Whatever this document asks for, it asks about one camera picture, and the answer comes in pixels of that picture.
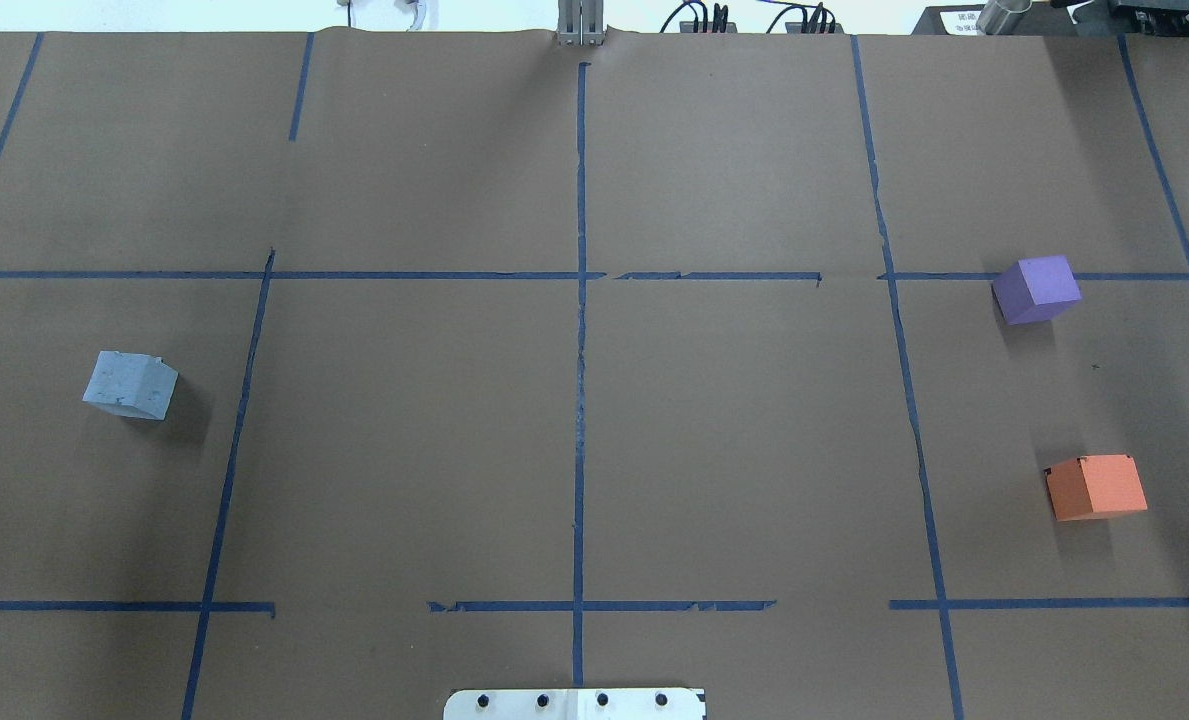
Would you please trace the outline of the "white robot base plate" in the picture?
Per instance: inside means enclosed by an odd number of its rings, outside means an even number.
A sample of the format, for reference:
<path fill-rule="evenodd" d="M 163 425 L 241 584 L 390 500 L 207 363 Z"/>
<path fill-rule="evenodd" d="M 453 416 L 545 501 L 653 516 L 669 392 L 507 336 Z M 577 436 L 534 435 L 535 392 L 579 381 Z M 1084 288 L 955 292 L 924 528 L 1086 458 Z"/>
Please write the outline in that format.
<path fill-rule="evenodd" d="M 443 719 L 707 719 L 707 700 L 684 687 L 466 689 Z"/>

